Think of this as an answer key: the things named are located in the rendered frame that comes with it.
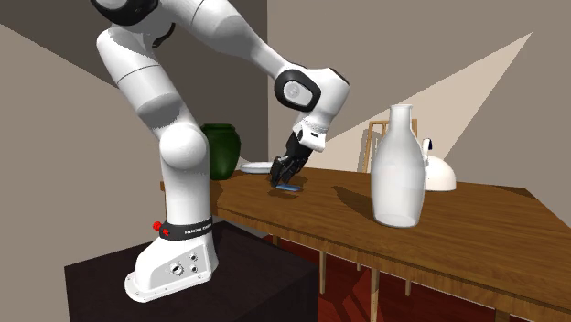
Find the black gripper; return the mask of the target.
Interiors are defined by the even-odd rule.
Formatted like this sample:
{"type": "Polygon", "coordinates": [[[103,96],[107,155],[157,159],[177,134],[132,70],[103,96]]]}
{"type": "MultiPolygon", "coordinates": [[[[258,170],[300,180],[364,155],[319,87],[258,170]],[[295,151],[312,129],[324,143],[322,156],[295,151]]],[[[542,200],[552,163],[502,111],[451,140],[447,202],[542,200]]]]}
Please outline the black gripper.
{"type": "Polygon", "coordinates": [[[274,159],[270,170],[270,184],[273,188],[287,184],[291,177],[305,166],[313,152],[312,149],[299,143],[295,133],[290,135],[285,148],[285,154],[274,159]]]}

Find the white plate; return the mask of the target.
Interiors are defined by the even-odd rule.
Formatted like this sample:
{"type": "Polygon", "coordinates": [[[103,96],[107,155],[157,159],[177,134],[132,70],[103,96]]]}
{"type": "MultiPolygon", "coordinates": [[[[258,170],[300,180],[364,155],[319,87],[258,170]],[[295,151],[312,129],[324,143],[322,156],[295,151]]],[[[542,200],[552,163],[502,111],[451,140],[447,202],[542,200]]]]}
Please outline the white plate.
{"type": "Polygon", "coordinates": [[[240,165],[239,169],[247,174],[269,174],[272,162],[247,162],[240,165]]]}

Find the dark green vase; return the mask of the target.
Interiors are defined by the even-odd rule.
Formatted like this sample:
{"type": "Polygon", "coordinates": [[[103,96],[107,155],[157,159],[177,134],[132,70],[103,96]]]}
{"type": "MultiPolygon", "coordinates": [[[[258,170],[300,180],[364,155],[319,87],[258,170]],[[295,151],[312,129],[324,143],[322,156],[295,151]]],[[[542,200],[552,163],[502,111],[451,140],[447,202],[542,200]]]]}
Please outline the dark green vase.
{"type": "Polygon", "coordinates": [[[235,127],[228,123],[205,123],[201,130],[210,146],[210,178],[230,178],[237,166],[242,145],[235,127]]]}

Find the light wooden chair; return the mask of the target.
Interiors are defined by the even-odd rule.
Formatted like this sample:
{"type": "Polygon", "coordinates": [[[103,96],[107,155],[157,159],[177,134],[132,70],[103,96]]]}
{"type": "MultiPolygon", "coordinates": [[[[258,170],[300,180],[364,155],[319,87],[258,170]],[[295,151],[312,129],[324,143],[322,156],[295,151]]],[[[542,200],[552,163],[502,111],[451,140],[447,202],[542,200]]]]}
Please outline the light wooden chair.
{"type": "MultiPolygon", "coordinates": [[[[362,160],[362,167],[361,172],[366,173],[369,170],[370,164],[372,162],[372,143],[373,143],[373,127],[375,125],[380,125],[382,127],[381,138],[384,138],[389,121],[382,120],[382,121],[369,121],[365,146],[364,146],[364,153],[363,153],[363,160],[362,160]]],[[[379,300],[379,278],[380,272],[378,269],[371,268],[371,283],[370,283],[370,299],[371,299],[371,310],[370,310],[370,321],[373,321],[377,317],[378,313],[378,300],[379,300]]]]}

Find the white glass bottle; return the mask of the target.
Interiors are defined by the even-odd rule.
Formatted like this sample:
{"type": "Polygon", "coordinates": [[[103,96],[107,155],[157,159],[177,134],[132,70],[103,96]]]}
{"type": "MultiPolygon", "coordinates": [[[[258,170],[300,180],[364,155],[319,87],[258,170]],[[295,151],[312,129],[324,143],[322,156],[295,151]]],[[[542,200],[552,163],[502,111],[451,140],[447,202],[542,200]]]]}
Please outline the white glass bottle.
{"type": "Polygon", "coordinates": [[[394,228],[417,225],[425,196],[426,168],[412,129],[412,109],[411,104],[390,107],[388,130],[372,162],[373,216],[394,228]]]}

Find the black robot stand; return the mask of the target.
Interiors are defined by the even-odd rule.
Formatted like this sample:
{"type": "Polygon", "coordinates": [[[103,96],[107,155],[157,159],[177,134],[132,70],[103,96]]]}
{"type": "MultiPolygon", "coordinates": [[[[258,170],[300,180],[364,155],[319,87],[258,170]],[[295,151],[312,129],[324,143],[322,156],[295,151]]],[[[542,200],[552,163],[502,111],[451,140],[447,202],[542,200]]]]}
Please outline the black robot stand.
{"type": "Polygon", "coordinates": [[[315,264],[226,221],[213,237],[211,279],[148,303],[124,290],[143,245],[65,266],[70,322],[318,322],[315,264]]]}

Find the white dome kettle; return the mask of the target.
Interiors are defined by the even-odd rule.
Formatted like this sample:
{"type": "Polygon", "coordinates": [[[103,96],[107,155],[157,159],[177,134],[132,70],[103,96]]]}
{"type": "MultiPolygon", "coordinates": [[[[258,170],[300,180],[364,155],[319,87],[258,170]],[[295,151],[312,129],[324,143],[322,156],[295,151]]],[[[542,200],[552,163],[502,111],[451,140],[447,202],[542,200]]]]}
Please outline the white dome kettle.
{"type": "Polygon", "coordinates": [[[431,156],[432,140],[425,138],[422,141],[423,158],[426,168],[426,191],[448,192],[457,188],[457,179],[452,167],[443,159],[431,156]]]}

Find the wooden dining table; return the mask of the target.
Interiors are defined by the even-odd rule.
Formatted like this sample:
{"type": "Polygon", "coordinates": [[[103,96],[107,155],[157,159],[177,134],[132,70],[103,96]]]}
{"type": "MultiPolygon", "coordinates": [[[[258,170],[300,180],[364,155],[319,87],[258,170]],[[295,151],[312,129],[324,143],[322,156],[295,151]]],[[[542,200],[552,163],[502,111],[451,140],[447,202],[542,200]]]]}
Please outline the wooden dining table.
{"type": "Polygon", "coordinates": [[[459,183],[426,194],[411,229],[372,215],[366,173],[306,168],[296,191],[235,172],[210,185],[215,215],[534,322],[571,322],[571,228],[524,188],[459,183]]]}

